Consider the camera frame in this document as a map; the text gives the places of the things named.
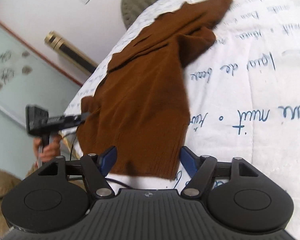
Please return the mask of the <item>person's left hand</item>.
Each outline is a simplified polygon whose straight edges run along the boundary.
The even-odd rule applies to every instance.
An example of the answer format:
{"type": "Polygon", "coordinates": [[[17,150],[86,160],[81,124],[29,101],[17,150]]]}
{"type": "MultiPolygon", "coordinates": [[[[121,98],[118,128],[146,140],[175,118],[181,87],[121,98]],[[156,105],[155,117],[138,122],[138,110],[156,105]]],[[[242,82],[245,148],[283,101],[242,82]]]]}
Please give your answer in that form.
{"type": "Polygon", "coordinates": [[[33,152],[34,152],[34,155],[36,156],[37,163],[38,163],[39,159],[42,162],[47,163],[51,159],[61,155],[61,149],[60,149],[61,139],[62,139],[62,137],[60,135],[55,135],[52,138],[52,141],[50,142],[50,144],[45,146],[42,149],[42,152],[39,153],[39,148],[42,145],[42,140],[40,138],[34,138],[33,139],[33,152]]]}

